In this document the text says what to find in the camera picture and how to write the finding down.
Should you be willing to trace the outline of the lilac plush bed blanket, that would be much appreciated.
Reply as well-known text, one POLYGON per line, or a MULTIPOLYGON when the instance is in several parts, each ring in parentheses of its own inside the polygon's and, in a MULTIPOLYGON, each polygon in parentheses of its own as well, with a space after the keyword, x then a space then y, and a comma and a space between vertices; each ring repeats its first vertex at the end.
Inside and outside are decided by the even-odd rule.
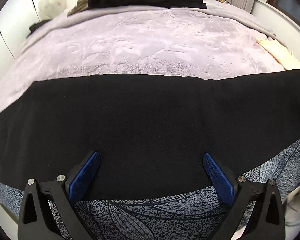
POLYGON ((94 74, 219 80, 283 70, 258 44, 275 35, 255 16, 205 2, 206 9, 138 5, 59 15, 23 43, 0 81, 0 112, 35 81, 94 74))

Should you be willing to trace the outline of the small black clothing pile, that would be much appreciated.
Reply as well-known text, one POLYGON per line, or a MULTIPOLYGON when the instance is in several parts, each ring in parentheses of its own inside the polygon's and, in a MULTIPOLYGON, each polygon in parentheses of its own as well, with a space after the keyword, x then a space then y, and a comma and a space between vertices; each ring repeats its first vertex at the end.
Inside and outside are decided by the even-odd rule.
POLYGON ((29 27, 30 33, 31 34, 34 33, 38 28, 45 25, 47 22, 50 22, 50 20, 43 20, 43 21, 40 21, 38 23, 34 23, 33 25, 31 25, 29 27))

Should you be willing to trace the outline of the white wardrobe doors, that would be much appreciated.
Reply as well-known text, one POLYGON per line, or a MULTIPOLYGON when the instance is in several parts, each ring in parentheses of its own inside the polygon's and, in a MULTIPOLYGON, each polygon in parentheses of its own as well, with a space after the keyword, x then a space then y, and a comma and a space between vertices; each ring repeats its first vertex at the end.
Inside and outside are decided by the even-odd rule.
POLYGON ((0 10, 0 81, 19 55, 30 26, 38 21, 33 0, 7 0, 0 10))

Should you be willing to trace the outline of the peach cloth on bed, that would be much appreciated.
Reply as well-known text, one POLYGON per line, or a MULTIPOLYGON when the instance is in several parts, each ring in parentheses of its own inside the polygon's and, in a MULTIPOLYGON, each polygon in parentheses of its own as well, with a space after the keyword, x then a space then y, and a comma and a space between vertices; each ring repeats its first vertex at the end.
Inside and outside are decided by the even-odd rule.
POLYGON ((278 40, 257 40, 268 53, 270 53, 286 70, 293 65, 292 55, 289 50, 278 40))

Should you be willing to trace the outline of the white floral plush bag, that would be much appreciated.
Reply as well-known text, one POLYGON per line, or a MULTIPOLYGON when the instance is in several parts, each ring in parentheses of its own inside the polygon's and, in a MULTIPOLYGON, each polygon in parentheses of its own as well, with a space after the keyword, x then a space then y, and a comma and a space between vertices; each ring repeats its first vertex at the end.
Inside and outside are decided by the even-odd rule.
POLYGON ((50 20, 61 14, 67 6, 66 0, 40 0, 38 16, 41 20, 50 20))

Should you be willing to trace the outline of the tan fur trim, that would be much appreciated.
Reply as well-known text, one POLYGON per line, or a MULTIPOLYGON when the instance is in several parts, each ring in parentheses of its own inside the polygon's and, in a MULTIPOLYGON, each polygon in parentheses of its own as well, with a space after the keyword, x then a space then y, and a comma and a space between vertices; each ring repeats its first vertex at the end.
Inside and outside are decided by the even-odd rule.
POLYGON ((89 10, 88 1, 89 0, 78 0, 76 5, 68 12, 67 16, 89 10))

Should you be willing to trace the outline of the black patterned-lining pants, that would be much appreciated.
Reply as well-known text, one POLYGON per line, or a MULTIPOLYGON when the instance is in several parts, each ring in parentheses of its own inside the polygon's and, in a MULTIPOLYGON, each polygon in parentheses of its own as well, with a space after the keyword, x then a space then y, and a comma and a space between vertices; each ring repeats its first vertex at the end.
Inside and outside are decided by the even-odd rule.
POLYGON ((34 82, 0 112, 0 193, 100 166, 75 211, 94 239, 211 239, 230 211, 203 167, 300 186, 300 70, 203 80, 107 74, 34 82))

